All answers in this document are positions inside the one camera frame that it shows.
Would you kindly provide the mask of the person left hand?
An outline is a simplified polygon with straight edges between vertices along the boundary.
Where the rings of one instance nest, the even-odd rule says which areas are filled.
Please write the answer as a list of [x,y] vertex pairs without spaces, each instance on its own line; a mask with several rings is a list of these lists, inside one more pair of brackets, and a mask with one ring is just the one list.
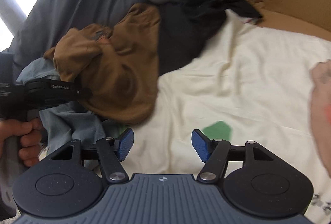
[[29,122],[21,122],[15,119],[1,121],[1,156],[5,140],[9,137],[18,137],[21,149],[18,151],[19,159],[26,167],[32,167],[39,162],[39,154],[42,140],[42,122],[39,118],[34,118]]

